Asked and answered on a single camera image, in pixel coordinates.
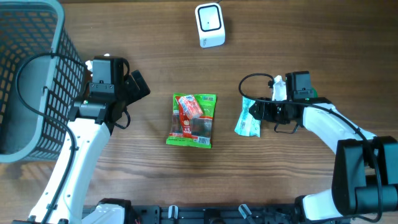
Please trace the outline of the mint green wipes packet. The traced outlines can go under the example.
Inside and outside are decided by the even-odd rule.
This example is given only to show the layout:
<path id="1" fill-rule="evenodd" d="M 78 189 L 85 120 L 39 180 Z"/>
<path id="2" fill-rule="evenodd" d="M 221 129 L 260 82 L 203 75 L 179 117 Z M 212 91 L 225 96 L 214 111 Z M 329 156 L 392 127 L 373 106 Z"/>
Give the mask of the mint green wipes packet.
<path id="1" fill-rule="evenodd" d="M 234 129 L 236 134 L 247 137 L 261 136 L 261 121 L 258 119 L 254 119 L 253 115 L 249 113 L 249 108 L 254 103 L 254 100 L 243 97 L 242 111 Z"/>

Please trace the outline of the red small juice carton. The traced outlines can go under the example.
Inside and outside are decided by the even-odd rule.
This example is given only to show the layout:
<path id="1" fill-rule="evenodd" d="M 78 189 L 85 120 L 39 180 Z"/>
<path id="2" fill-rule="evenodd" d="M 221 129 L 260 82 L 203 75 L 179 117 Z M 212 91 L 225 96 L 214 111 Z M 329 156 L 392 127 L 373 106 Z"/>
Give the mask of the red small juice carton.
<path id="1" fill-rule="evenodd" d="M 193 95 L 181 96 L 178 103 L 188 119 L 196 119 L 203 115 L 203 111 Z"/>

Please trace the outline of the green gummy candy bag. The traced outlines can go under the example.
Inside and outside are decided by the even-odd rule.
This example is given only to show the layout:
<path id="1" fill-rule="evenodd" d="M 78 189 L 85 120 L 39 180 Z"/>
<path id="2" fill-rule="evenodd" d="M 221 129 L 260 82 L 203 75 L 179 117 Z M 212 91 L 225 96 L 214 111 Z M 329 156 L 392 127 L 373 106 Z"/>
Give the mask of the green gummy candy bag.
<path id="1" fill-rule="evenodd" d="M 189 119 L 178 102 L 184 93 L 174 93 L 172 125 L 166 144 L 174 146 L 191 146 L 211 149 L 211 132 L 216 105 L 214 94 L 192 95 L 203 114 L 199 118 Z"/>

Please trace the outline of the jar with green lid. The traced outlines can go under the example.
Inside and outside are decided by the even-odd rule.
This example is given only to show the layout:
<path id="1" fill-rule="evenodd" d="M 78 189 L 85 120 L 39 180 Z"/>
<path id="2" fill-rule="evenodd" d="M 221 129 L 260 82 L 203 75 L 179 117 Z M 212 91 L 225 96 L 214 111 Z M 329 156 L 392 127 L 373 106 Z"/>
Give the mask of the jar with green lid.
<path id="1" fill-rule="evenodd" d="M 313 97 L 318 98 L 318 93 L 317 93 L 316 89 L 312 88 L 312 91 L 313 91 Z"/>

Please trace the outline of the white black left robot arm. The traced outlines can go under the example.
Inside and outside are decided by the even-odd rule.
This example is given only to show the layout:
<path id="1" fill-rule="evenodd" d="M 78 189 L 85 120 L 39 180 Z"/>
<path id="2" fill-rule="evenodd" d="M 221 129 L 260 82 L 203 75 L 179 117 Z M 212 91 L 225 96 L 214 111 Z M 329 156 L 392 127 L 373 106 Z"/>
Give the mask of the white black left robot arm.
<path id="1" fill-rule="evenodd" d="M 83 216 L 88 186 L 98 158 L 107 145 L 117 121 L 128 115 L 127 107 L 150 94 L 137 70 L 130 71 L 122 57 L 93 59 L 93 78 L 68 112 L 68 123 L 21 103 L 35 114 L 66 130 L 61 153 L 39 201 L 27 223 L 135 223 L 131 201 L 102 199 L 94 211 Z"/>

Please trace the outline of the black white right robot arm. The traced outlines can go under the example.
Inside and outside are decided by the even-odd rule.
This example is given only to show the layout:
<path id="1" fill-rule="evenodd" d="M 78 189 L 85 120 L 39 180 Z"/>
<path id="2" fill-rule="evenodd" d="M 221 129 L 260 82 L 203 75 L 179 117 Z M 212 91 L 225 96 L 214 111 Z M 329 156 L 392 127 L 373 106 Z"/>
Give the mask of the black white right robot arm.
<path id="1" fill-rule="evenodd" d="M 378 222 L 397 211 L 397 140 L 355 125 L 324 97 L 317 96 L 308 71 L 286 73 L 268 82 L 270 98 L 256 98 L 254 119 L 276 126 L 295 122 L 317 135 L 335 154 L 329 190 L 297 197 L 293 223 L 360 218 Z"/>

